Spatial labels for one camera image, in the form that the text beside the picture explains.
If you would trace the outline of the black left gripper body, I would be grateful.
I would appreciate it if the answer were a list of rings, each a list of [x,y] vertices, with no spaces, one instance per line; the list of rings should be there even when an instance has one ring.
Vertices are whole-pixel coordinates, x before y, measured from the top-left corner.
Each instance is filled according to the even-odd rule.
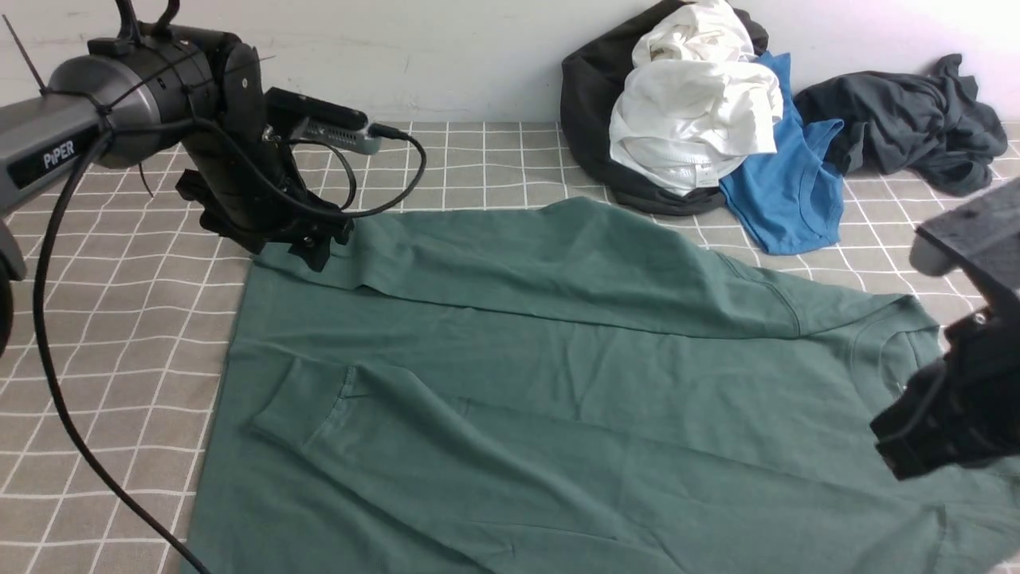
[[[353,219],[314,199],[296,169],[290,144],[267,120],[257,50],[241,40],[204,47],[212,81],[211,128],[183,139],[203,185],[185,186],[204,208],[202,226],[259,254],[269,243],[292,244],[306,234],[332,234],[347,244]]]

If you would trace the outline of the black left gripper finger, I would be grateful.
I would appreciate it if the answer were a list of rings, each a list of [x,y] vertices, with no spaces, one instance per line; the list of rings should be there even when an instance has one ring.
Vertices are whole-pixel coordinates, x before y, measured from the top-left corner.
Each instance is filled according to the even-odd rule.
[[[310,271],[321,273],[332,258],[332,234],[306,234],[291,244],[291,254],[305,262]]]

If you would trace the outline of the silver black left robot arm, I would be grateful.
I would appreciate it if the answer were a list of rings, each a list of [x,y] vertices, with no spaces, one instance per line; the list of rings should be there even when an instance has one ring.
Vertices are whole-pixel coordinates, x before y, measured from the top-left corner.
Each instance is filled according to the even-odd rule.
[[[73,168],[139,166],[182,145],[176,182],[201,227],[259,254],[288,244],[314,271],[353,228],[345,207],[314,199],[292,153],[324,144],[379,151],[363,112],[262,86],[254,47],[233,33],[128,23],[54,70],[39,96],[2,109],[2,214]]]

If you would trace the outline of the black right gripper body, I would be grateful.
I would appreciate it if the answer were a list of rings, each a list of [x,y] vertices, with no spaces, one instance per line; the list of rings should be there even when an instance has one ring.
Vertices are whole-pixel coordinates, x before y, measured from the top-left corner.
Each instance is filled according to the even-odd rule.
[[[870,424],[899,481],[1019,453],[1018,316],[986,308],[951,324],[946,338],[944,356],[911,375]]]

